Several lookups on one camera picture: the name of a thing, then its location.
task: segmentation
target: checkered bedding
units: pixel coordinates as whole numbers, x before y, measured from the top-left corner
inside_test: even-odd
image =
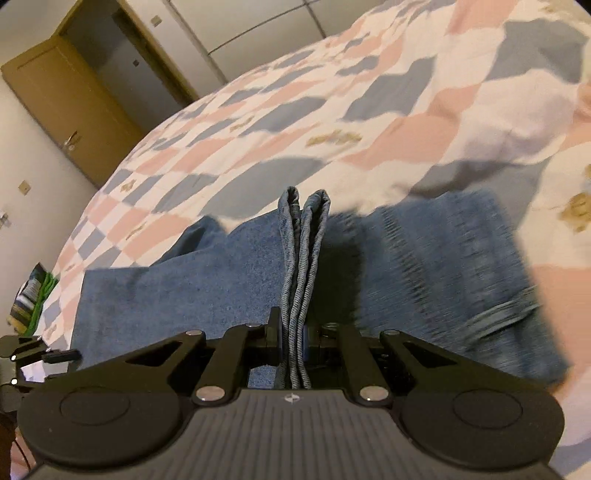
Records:
[[[492,190],[573,366],[553,465],[591,478],[591,27],[541,0],[398,0],[153,130],[66,242],[38,333],[72,337],[84,272],[150,265],[203,215],[231,230],[286,186],[331,213]],[[27,370],[42,379],[41,365]]]

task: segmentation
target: door handle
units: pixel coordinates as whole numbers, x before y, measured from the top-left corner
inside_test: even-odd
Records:
[[[64,142],[64,147],[69,147],[72,144],[72,140],[74,140],[74,137],[78,135],[78,130],[76,130],[74,133],[72,133],[70,135],[70,138],[68,138],[68,140],[66,140]]]

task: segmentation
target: white logo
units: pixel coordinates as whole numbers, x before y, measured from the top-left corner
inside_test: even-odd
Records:
[[[290,393],[289,395],[286,395],[285,397],[283,397],[283,400],[288,401],[289,403],[291,403],[293,405],[297,401],[300,401],[300,396],[296,395],[295,393]]]

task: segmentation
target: wall outlet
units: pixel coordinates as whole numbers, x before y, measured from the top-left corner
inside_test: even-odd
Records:
[[[23,194],[26,195],[31,191],[31,186],[27,183],[26,180],[23,180],[22,183],[18,186],[18,190]]]

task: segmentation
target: door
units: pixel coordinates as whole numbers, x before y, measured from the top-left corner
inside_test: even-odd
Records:
[[[63,37],[2,66],[7,84],[64,153],[97,187],[144,133]]]

